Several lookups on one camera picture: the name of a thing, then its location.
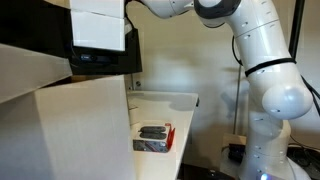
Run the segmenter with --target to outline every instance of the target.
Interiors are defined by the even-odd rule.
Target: white shelf
[[[137,180],[176,180],[198,100],[197,94],[133,91],[128,94],[131,124],[163,120],[176,128],[168,153],[134,152]]]

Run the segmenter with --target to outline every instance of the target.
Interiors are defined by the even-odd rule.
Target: white wall
[[[291,29],[294,0],[274,0],[286,38]],[[317,80],[317,44],[320,45],[320,23],[315,7],[320,1],[306,3],[305,23],[298,53],[299,67],[306,79]],[[190,144],[185,162],[202,167],[219,166],[220,146],[224,133],[232,133],[235,113],[238,64],[231,51],[232,31],[228,25],[208,29],[195,12],[172,19],[155,17],[139,3],[130,3],[128,14],[139,29],[143,73],[136,74],[143,90],[195,92],[200,106],[195,112]],[[238,134],[245,134],[248,83],[241,78]],[[304,131],[320,132],[320,118],[315,112],[293,123],[294,135]],[[304,143],[310,138],[301,139]]]

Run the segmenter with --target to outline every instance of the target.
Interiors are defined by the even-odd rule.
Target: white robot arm
[[[310,179],[286,157],[288,120],[307,113],[312,95],[284,40],[272,0],[141,0],[160,18],[194,9],[207,27],[233,30],[250,83],[246,155],[239,178]]]

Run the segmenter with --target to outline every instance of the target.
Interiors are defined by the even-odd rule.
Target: white cabinet
[[[0,104],[3,180],[135,180],[123,76]]]

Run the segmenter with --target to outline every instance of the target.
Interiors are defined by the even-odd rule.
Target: cardboard box
[[[0,103],[71,75],[67,59],[0,44]]]
[[[0,104],[0,144],[1,179],[135,180],[123,76]]]

